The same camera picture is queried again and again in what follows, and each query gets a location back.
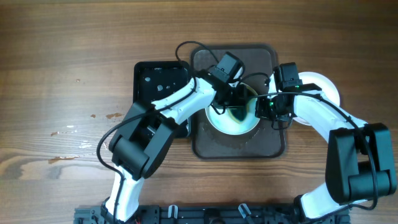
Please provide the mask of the green yellow sponge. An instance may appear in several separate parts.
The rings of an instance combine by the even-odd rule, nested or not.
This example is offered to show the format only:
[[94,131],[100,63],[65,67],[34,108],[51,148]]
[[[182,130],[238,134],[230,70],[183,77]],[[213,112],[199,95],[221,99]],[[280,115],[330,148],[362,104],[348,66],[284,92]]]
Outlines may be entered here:
[[248,112],[245,107],[229,109],[229,115],[231,116],[231,119],[237,123],[242,123],[246,119],[247,113]]

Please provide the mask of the white plate top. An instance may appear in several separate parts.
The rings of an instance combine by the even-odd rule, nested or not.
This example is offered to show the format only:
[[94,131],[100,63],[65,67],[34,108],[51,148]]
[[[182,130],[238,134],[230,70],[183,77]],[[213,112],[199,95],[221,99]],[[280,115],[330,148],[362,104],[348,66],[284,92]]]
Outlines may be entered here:
[[224,134],[229,134],[233,136],[242,135],[250,132],[259,123],[260,119],[255,117],[255,106],[256,98],[250,99],[246,106],[247,116],[242,123],[237,123],[229,115],[229,109],[223,113],[222,108],[216,108],[215,110],[209,106],[205,109],[206,117],[208,118],[210,124],[219,132]]

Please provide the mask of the white plate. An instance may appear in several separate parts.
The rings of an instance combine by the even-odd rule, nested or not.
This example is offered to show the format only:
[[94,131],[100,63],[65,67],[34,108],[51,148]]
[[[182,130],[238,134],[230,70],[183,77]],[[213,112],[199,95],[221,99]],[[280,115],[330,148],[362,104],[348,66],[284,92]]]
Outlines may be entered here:
[[242,123],[237,123],[229,115],[229,109],[223,113],[222,108],[216,108],[215,110],[209,106],[205,109],[206,117],[208,118],[210,124],[219,132],[224,134],[229,134],[233,136],[242,135],[250,132],[259,123],[260,119],[255,117],[255,106],[256,98],[250,99],[246,106],[247,116]]
[[333,102],[336,106],[340,106],[341,100],[338,89],[326,76],[317,72],[299,72],[298,75],[303,84],[316,84],[326,94],[329,101]]

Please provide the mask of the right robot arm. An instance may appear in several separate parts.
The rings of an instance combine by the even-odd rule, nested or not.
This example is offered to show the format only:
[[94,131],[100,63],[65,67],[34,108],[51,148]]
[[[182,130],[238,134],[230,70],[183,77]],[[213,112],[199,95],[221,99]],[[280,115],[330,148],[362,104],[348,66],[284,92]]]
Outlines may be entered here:
[[273,69],[269,91],[257,96],[255,116],[292,124],[302,118],[328,144],[325,181],[295,198],[292,223],[316,223],[352,208],[374,210],[397,189],[391,134],[382,123],[355,118],[329,100],[314,83],[304,84],[295,63]]

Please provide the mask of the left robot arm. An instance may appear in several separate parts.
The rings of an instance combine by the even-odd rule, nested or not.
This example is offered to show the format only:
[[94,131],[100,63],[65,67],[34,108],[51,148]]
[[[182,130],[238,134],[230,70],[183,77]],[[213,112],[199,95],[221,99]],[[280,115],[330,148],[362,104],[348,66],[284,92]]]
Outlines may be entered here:
[[100,139],[100,151],[107,137],[114,171],[111,196],[103,205],[103,216],[110,223],[126,223],[139,207],[145,179],[161,165],[179,126],[197,111],[212,103],[241,106],[234,84],[244,73],[244,64],[226,52],[216,65],[190,72],[190,80],[171,95],[151,103],[134,102],[123,121]]

